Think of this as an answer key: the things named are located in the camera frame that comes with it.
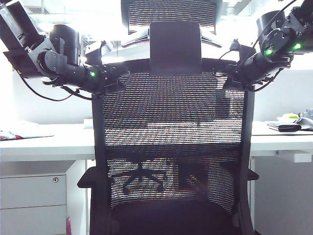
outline chair wheel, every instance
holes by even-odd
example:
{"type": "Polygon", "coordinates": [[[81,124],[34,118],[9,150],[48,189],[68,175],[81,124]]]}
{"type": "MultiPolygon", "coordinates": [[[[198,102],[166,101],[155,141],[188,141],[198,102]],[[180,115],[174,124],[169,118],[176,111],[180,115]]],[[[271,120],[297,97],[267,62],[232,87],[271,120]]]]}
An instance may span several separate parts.
{"type": "Polygon", "coordinates": [[[164,188],[163,188],[163,185],[160,185],[157,187],[157,192],[163,192],[164,188]]]}

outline black cable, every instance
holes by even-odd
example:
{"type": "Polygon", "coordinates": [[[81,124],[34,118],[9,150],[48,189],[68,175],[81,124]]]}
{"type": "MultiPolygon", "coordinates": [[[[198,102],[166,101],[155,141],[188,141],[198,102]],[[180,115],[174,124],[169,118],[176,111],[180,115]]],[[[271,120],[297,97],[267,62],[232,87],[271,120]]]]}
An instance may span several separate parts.
{"type": "Polygon", "coordinates": [[[75,91],[73,91],[72,89],[70,89],[70,88],[68,88],[68,87],[60,87],[60,88],[62,88],[63,90],[67,91],[67,92],[70,93],[71,95],[77,96],[77,97],[82,98],[82,99],[86,99],[86,100],[91,100],[91,101],[93,101],[93,100],[97,100],[97,99],[100,98],[100,96],[97,96],[96,98],[90,98],[90,97],[83,96],[83,95],[81,95],[81,94],[78,94],[77,91],[75,92],[75,91]]]}
{"type": "Polygon", "coordinates": [[[278,70],[278,72],[275,74],[275,76],[273,78],[270,79],[269,82],[267,82],[267,84],[263,85],[262,87],[259,87],[258,89],[255,90],[250,90],[251,92],[259,92],[261,90],[263,90],[265,87],[267,87],[270,83],[272,83],[274,81],[274,79],[277,77],[277,75],[283,70],[283,68],[280,68],[278,70]]]}
{"type": "Polygon", "coordinates": [[[267,23],[267,25],[264,27],[264,29],[262,30],[262,32],[260,33],[258,39],[255,41],[254,45],[252,46],[251,50],[249,51],[249,53],[247,54],[247,56],[239,63],[239,65],[233,70],[230,72],[230,74],[233,74],[242,64],[244,64],[244,62],[247,61],[247,59],[249,58],[250,54],[253,52],[253,49],[255,48],[255,46],[257,45],[258,41],[260,40],[263,32],[266,30],[266,28],[271,25],[274,20],[276,19],[276,17],[281,13],[283,12],[284,10],[286,10],[291,4],[293,4],[295,1],[297,0],[293,0],[291,1],[289,4],[287,4],[283,9],[281,9],[279,12],[277,12],[277,14],[267,23]]]}
{"type": "Polygon", "coordinates": [[[228,52],[224,53],[224,54],[219,58],[219,60],[222,59],[225,55],[227,55],[228,53],[230,53],[230,52],[232,52],[232,51],[235,51],[235,50],[229,50],[228,52]]]}
{"type": "Polygon", "coordinates": [[[21,79],[22,79],[23,83],[24,83],[33,93],[35,93],[36,95],[38,95],[39,97],[44,98],[44,99],[48,99],[48,100],[51,100],[51,101],[57,101],[57,102],[59,102],[59,101],[66,100],[66,99],[70,98],[70,97],[73,95],[73,94],[70,94],[68,97],[66,97],[66,98],[64,98],[64,99],[52,99],[52,98],[49,98],[49,97],[45,97],[45,96],[43,96],[43,95],[37,93],[37,92],[25,81],[24,78],[21,77],[21,79]]]}

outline robotic arm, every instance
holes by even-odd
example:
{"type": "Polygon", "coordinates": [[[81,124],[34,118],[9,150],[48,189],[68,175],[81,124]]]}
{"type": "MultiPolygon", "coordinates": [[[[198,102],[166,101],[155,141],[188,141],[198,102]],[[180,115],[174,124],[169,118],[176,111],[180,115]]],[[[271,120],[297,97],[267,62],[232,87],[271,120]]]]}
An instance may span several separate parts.
{"type": "Polygon", "coordinates": [[[265,87],[271,83],[281,70],[290,68],[294,55],[313,51],[313,0],[304,0],[287,17],[284,9],[266,13],[258,19],[257,41],[261,51],[255,53],[253,48],[249,52],[245,49],[246,54],[241,56],[238,64],[228,70],[229,80],[225,89],[259,91],[253,86],[267,82],[265,87]]]}
{"type": "MultiPolygon", "coordinates": [[[[234,41],[231,50],[240,52],[240,61],[222,71],[228,80],[224,89],[259,91],[277,74],[291,66],[294,55],[313,51],[313,0],[304,0],[285,17],[284,10],[269,12],[258,20],[261,51],[234,41]],[[263,85],[254,89],[255,84],[263,85]]],[[[126,89],[119,78],[128,74],[120,67],[102,65],[101,49],[88,64],[79,62],[79,36],[66,25],[55,25],[50,36],[38,33],[19,1],[0,0],[0,36],[8,48],[4,54],[21,78],[48,77],[46,85],[58,86],[81,97],[67,85],[95,96],[126,89]]]]}
{"type": "Polygon", "coordinates": [[[22,78],[48,77],[46,85],[59,86],[77,95],[66,85],[95,95],[122,91],[119,77],[127,73],[103,66],[101,58],[93,65],[79,61],[79,35],[72,28],[58,24],[50,36],[38,33],[19,1],[0,5],[0,36],[8,48],[4,52],[22,78]]]}

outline white drawer cabinet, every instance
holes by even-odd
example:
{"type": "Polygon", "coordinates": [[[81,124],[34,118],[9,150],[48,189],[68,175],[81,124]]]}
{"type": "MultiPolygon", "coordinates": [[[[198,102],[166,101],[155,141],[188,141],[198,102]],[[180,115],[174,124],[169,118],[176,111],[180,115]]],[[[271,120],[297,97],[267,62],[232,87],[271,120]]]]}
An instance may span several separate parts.
{"type": "Polygon", "coordinates": [[[66,206],[1,210],[1,235],[66,234],[66,206]]]}
{"type": "Polygon", "coordinates": [[[87,234],[85,161],[0,162],[0,234],[87,234]]]}
{"type": "Polygon", "coordinates": [[[1,209],[66,203],[65,175],[1,179],[1,209]]]}

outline drawer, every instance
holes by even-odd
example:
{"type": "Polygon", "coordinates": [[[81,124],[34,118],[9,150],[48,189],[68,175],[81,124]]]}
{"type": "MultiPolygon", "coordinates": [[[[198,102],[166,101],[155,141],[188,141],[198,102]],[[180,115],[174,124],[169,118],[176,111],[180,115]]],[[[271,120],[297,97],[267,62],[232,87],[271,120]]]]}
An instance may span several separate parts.
{"type": "Polygon", "coordinates": [[[66,205],[66,177],[2,178],[1,208],[66,205]]]}
{"type": "Polygon", "coordinates": [[[1,209],[1,235],[66,234],[66,206],[1,209]]]}

